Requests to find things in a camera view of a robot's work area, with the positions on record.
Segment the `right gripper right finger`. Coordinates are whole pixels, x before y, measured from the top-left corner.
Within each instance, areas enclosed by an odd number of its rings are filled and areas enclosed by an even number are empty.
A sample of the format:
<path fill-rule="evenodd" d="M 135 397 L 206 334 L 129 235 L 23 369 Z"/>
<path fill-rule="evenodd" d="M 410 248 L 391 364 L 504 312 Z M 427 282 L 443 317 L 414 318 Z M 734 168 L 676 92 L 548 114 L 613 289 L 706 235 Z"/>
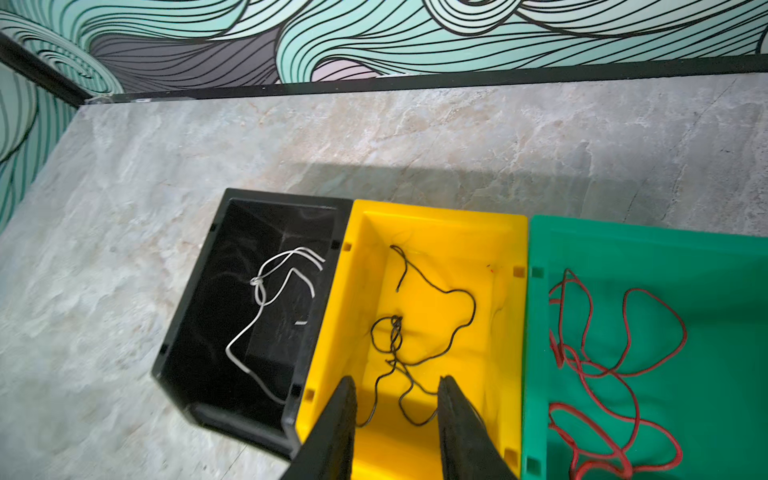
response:
<path fill-rule="evenodd" d="M 452 376 L 440 378 L 438 429 L 444 479 L 516 479 Z"/>

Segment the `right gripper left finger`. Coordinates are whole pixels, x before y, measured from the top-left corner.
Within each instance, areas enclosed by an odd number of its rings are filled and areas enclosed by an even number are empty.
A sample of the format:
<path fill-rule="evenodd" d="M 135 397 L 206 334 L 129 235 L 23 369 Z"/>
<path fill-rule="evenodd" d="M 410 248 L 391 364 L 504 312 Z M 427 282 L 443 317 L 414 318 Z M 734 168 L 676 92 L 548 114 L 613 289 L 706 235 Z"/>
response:
<path fill-rule="evenodd" d="M 355 383 L 345 376 L 281 479 L 350 479 L 356 415 Z"/>

